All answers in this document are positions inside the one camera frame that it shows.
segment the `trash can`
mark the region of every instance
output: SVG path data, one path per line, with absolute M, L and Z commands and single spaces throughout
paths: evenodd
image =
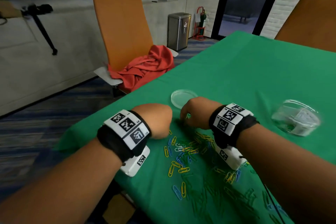
M 168 15 L 168 44 L 175 51 L 187 48 L 191 14 L 176 13 Z

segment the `fire extinguisher stand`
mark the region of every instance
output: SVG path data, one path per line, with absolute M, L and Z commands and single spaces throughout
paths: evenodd
M 205 13 L 203 6 L 198 7 L 196 13 L 198 14 L 198 11 L 199 11 L 200 8 L 202 9 L 200 16 L 202 16 Z M 196 39 L 196 40 L 199 40 L 199 41 L 203 41 L 205 39 L 204 38 L 205 27 L 199 27 L 199 26 L 197 26 L 197 23 L 199 23 L 199 22 L 195 22 L 194 33 L 192 35 L 192 38 Z

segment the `green tablecloth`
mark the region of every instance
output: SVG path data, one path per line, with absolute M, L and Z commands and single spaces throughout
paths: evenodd
M 120 109 L 131 109 L 144 103 L 162 103 L 170 105 L 173 117 L 178 118 L 179 109 L 171 104 L 170 94 L 178 89 L 190 89 L 199 96 L 224 104 L 235 102 L 251 110 L 268 129 L 335 164 L 335 64 L 336 54 L 333 52 L 235 32 L 160 78 L 73 125 L 62 136 L 58 149 L 82 147 L 95 137 L 103 121 Z M 299 100 L 316 109 L 322 118 L 321 126 L 305 138 L 288 135 L 276 128 L 271 122 L 271 113 L 286 99 Z M 171 124 L 171 131 L 177 136 L 177 142 L 192 140 L 176 122 Z M 212 167 L 219 165 L 225 170 L 228 167 L 216 161 L 215 164 L 209 162 L 212 149 L 204 155 L 195 155 L 197 162 L 189 164 L 190 173 L 194 175 L 187 178 L 187 199 L 179 201 L 172 185 L 180 188 L 182 178 L 177 169 L 171 178 L 168 177 L 173 158 L 164 155 L 163 147 L 167 141 L 168 138 L 149 140 L 150 155 L 135 177 L 129 178 L 121 172 L 115 177 L 155 223 L 272 223 L 270 214 L 279 221 L 275 210 L 267 210 L 264 205 L 265 189 L 253 168 L 242 167 L 237 182 L 233 185 L 225 183 L 223 176 Z M 172 150 L 175 158 L 177 153 L 174 147 Z M 225 189 L 219 191 L 218 183 L 221 182 Z M 291 222 L 284 214 L 282 216 L 286 223 Z

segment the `wrist-mounted device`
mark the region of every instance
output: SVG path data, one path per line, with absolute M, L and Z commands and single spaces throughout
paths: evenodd
M 228 145 L 236 147 L 239 134 L 257 123 L 252 112 L 234 103 L 218 107 L 209 119 L 215 142 L 221 149 Z
M 114 151 L 124 163 L 144 150 L 151 130 L 147 123 L 134 111 L 121 110 L 104 121 L 98 129 L 100 143 Z

